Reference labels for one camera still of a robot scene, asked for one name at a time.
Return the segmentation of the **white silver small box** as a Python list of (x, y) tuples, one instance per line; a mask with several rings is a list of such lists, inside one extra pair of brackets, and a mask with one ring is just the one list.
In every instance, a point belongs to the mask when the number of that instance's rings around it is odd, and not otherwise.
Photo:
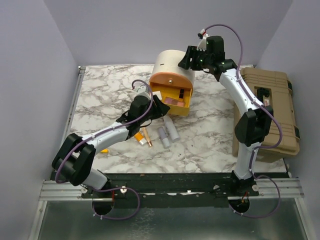
[(162, 95), (160, 91), (153, 91), (152, 94), (153, 96), (157, 96), (159, 100), (162, 100)]

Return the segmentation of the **rose gold eyeshadow palette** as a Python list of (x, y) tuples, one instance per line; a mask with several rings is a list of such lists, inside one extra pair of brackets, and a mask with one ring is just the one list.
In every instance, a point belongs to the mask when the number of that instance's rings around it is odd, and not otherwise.
[(185, 106), (184, 101), (181, 101), (179, 99), (170, 98), (170, 97), (166, 97), (164, 100), (164, 103), (167, 105), (175, 105), (175, 106), (179, 106), (179, 107)]

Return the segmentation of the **yellow drawer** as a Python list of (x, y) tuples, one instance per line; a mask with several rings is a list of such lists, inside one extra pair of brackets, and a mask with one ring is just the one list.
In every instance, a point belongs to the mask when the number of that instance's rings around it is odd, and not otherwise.
[(153, 92), (160, 92), (161, 101), (170, 107), (169, 114), (186, 117), (190, 112), (192, 88), (182, 88), (151, 82)]

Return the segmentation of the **cream round drawer organizer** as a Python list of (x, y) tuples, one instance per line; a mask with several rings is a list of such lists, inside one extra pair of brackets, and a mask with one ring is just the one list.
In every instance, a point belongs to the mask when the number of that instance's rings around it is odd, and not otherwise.
[(191, 69), (186, 70), (178, 66), (185, 54), (184, 51), (174, 49), (162, 51), (155, 60), (151, 76), (153, 77), (158, 73), (174, 73), (186, 77), (193, 82), (195, 72)]

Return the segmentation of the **black gold lipstick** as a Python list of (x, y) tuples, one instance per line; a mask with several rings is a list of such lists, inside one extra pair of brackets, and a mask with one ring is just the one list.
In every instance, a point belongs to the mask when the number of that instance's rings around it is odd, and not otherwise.
[(184, 93), (185, 93), (185, 90), (184, 89), (180, 89), (179, 97), (178, 97), (180, 100), (184, 99)]

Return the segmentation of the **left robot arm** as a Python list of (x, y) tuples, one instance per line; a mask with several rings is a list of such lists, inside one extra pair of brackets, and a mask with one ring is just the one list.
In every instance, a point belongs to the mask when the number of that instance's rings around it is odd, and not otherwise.
[(68, 135), (51, 164), (56, 171), (56, 182), (86, 185), (93, 188), (97, 196), (106, 197), (111, 186), (107, 176), (93, 168), (95, 156), (114, 144), (132, 138), (145, 122), (159, 119), (169, 110), (170, 107), (156, 95), (153, 99), (137, 95), (129, 109), (112, 125), (86, 136)]

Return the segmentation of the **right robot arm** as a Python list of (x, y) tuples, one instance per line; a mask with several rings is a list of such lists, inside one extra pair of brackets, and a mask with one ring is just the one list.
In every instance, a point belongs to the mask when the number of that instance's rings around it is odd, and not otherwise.
[(234, 195), (240, 196), (248, 189), (245, 180), (253, 176), (253, 163), (258, 147), (269, 133), (273, 109), (262, 109), (262, 102), (245, 84), (235, 62), (225, 58), (224, 40), (221, 36), (205, 34), (197, 46), (188, 46), (178, 67), (214, 75), (239, 110), (240, 119), (234, 128), (239, 142), (237, 163), (233, 171), (237, 179), (230, 182), (229, 189)]

